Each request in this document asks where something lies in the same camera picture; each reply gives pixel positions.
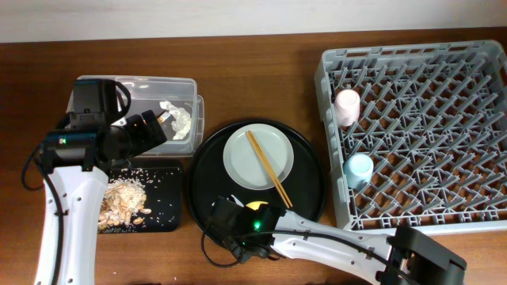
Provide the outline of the yellow bowl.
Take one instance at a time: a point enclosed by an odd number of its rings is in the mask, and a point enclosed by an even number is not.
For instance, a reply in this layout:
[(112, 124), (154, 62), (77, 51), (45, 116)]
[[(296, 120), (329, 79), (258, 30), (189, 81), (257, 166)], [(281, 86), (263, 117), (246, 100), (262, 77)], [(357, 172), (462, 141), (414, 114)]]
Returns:
[(267, 204), (265, 201), (253, 201), (248, 203), (246, 206), (252, 210), (258, 210), (261, 205)]

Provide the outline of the white tissue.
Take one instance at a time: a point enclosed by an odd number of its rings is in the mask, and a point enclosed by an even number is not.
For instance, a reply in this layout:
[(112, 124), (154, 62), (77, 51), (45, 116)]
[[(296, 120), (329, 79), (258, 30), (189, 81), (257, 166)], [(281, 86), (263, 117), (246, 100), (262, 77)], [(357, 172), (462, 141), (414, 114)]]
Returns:
[(190, 113), (182, 107), (175, 106), (170, 101), (160, 101), (159, 106), (162, 113), (168, 112), (170, 114), (170, 118), (161, 123), (167, 138), (170, 140), (183, 140), (191, 130), (192, 117)]

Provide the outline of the grey round plate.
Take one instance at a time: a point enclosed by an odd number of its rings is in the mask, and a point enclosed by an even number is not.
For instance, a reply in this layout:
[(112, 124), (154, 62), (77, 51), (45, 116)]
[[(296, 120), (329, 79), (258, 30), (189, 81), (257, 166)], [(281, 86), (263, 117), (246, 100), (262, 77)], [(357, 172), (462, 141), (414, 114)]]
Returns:
[(229, 177), (244, 188), (267, 190), (274, 186), (273, 181), (246, 137), (247, 131), (253, 133), (280, 181), (284, 181), (292, 170), (295, 158), (292, 144), (281, 130), (264, 123), (240, 127), (227, 140), (223, 164)]

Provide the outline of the blue plastic cup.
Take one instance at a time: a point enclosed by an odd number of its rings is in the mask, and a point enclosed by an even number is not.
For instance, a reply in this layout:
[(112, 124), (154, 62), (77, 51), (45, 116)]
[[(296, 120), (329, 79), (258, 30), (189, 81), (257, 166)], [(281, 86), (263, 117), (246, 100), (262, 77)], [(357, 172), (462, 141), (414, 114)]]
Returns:
[(368, 183), (373, 175), (373, 160), (366, 154), (354, 154), (344, 164), (344, 174), (349, 188)]

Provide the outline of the pink plastic cup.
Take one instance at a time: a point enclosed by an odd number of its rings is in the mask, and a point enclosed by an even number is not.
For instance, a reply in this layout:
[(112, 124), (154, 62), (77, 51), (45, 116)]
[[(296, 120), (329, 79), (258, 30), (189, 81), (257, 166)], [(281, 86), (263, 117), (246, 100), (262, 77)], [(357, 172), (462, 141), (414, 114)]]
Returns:
[(340, 91), (334, 102), (337, 124), (342, 127), (349, 127), (357, 122), (360, 116), (360, 97), (353, 89)]

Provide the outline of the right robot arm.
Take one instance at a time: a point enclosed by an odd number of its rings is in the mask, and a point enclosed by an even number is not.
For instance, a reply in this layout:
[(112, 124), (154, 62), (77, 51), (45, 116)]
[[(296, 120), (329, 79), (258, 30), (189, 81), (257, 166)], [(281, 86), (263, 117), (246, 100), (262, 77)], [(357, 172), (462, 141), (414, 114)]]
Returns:
[(371, 284), (461, 284), (467, 269), (461, 256), (406, 226), (392, 235), (360, 234), (266, 204), (235, 205), (225, 225), (227, 238), (252, 254), (311, 260)]

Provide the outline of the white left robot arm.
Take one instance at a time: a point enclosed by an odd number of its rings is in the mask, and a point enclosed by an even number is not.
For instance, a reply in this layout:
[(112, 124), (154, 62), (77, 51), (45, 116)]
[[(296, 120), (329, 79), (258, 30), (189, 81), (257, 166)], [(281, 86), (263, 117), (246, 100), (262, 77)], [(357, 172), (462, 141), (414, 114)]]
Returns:
[(132, 97), (121, 82), (78, 79), (72, 111), (36, 148), (46, 198), (37, 284), (92, 284), (97, 222), (109, 170), (162, 145), (151, 110), (127, 116)]

